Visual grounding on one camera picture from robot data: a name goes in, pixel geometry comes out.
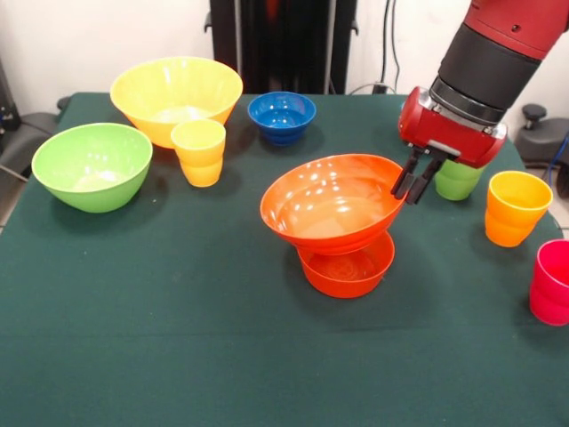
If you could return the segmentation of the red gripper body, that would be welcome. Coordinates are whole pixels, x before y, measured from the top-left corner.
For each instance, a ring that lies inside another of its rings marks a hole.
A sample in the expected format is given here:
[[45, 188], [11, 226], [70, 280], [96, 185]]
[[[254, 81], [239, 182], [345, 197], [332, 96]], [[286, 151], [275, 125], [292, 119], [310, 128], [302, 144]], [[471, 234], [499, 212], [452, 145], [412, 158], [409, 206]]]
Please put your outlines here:
[[455, 162], [480, 168], [490, 163], [507, 140], [505, 124], [479, 125], [437, 104], [429, 91], [415, 87], [398, 119], [401, 139], [416, 147], [438, 149]]

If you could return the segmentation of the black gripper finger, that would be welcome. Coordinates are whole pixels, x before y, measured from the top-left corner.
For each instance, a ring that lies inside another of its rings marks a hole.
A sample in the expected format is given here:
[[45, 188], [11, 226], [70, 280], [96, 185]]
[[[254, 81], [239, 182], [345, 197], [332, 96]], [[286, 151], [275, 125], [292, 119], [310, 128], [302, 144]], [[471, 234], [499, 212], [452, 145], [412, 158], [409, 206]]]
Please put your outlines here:
[[404, 198], [407, 191], [411, 188], [415, 179], [413, 173], [419, 164], [420, 157], [421, 149], [414, 147], [405, 163], [405, 166], [403, 167], [403, 170], [391, 189], [391, 194], [394, 198]]
[[414, 179], [407, 192], [405, 202], [408, 205], [417, 205], [435, 174], [440, 170], [445, 160], [443, 158], [432, 158], [423, 173]]

